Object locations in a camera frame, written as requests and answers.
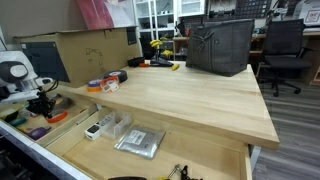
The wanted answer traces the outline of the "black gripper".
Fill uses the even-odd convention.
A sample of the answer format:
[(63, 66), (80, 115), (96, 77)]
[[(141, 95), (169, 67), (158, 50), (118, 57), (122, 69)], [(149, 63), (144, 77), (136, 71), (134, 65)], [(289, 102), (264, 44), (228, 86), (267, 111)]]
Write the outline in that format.
[(53, 110), (54, 106), (54, 100), (48, 99), (46, 97), (40, 97), (37, 99), (29, 100), (27, 110), (35, 114), (48, 115)]

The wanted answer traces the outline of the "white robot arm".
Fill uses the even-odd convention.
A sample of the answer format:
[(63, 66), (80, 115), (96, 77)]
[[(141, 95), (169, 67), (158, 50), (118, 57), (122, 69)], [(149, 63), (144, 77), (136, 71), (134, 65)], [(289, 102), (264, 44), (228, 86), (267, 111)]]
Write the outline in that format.
[(55, 101), (46, 96), (44, 85), (58, 84), (50, 77), (40, 77), (33, 65), (21, 51), (0, 52), (0, 102), (17, 103), (27, 101), (27, 109), (35, 114), (51, 118)]

